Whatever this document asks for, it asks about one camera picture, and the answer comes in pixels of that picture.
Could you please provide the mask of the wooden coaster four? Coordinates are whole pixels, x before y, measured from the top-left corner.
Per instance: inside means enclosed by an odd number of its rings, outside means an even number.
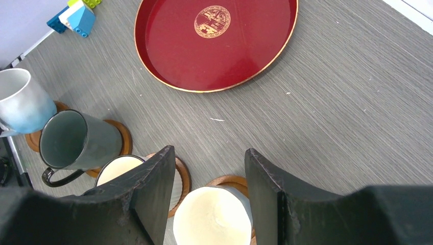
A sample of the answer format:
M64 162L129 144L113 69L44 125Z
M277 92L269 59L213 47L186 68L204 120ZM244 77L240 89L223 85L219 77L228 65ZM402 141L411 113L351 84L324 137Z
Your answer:
M115 121L115 120L111 120L111 119L104 119L103 121L116 127L121 134L122 148L119 152L119 156L130 155L132 153L132 150L133 150L133 141L132 141L132 136L131 136L129 129L119 121ZM96 169L90 169L90 170L87 170L85 173L87 175L89 175L90 177L96 178L98 176L98 174L100 173L101 169L102 169L101 167L96 168Z

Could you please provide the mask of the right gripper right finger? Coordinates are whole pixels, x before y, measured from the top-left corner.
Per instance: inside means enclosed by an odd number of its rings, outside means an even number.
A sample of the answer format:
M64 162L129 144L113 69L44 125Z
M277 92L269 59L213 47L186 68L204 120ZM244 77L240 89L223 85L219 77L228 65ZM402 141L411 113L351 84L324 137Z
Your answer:
M258 244L432 244L430 185L370 185L338 195L253 148L245 173Z

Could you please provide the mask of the wooden coaster five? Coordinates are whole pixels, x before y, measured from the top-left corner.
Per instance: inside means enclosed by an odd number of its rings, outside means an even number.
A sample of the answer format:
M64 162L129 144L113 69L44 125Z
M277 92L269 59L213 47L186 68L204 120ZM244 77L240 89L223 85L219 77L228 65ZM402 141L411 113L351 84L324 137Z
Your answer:
M69 106L64 104L63 102L54 101L54 103L56 105L57 112L61 112L61 111L69 109ZM29 148L32 149L33 151L37 152L37 153L39 153L40 136L41 136L41 130L25 135L25 139L26 139L26 142L27 142Z

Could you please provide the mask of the wooden coaster two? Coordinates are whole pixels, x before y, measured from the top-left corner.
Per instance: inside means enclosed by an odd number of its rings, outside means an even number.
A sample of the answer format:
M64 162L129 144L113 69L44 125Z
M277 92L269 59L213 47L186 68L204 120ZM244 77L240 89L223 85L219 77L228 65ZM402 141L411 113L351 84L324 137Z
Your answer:
M219 188L219 192L224 192L218 196L217 223L228 225L230 228L239 228L241 232L249 233L251 236L250 244L256 244L246 178L224 175L213 179L206 186Z

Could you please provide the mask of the silver white mug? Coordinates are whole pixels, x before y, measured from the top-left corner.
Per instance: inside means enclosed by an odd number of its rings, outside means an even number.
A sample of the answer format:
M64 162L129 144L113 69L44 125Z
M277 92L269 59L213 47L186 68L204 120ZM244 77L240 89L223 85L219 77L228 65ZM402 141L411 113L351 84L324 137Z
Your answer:
M126 155L126 156L119 156L111 160L99 172L99 175L95 182L95 187L105 184L106 182L109 182L119 177L120 175L132 170L133 168L136 168L140 164L145 163L153 155L154 153L149 154L146 157ZM181 201L182 194L183 194L182 177L180 172L178 171L178 168L176 167L168 218L174 215L175 208Z

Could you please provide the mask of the red round tray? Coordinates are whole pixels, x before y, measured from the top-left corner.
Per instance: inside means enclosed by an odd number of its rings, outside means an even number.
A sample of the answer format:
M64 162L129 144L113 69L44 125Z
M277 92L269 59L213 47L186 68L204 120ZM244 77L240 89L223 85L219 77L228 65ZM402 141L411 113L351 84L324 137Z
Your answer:
M240 85L283 52L298 1L142 1L134 41L156 80L186 92Z

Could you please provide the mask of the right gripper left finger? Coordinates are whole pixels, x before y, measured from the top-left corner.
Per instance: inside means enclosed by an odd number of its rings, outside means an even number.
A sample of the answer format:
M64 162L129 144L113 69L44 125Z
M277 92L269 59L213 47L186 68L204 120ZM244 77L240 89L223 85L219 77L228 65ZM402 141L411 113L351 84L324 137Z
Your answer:
M175 175L167 145L83 195L1 189L1 244L163 244Z

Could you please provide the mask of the light blue mug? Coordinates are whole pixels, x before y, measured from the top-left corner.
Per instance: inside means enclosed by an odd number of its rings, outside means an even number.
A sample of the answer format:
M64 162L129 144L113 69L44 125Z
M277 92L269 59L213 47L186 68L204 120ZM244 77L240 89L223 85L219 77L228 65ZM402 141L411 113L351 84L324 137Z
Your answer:
M250 201L229 186L193 190L174 215L173 233L177 244L250 244Z

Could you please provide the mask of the black mug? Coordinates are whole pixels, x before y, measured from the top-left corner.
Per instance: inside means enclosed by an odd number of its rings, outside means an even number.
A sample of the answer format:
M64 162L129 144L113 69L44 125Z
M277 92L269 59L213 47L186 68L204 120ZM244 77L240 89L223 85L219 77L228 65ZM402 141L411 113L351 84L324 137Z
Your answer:
M39 139L39 154L47 165L42 181L49 187L66 185L117 157L122 146L120 131L108 122L73 109L58 112Z

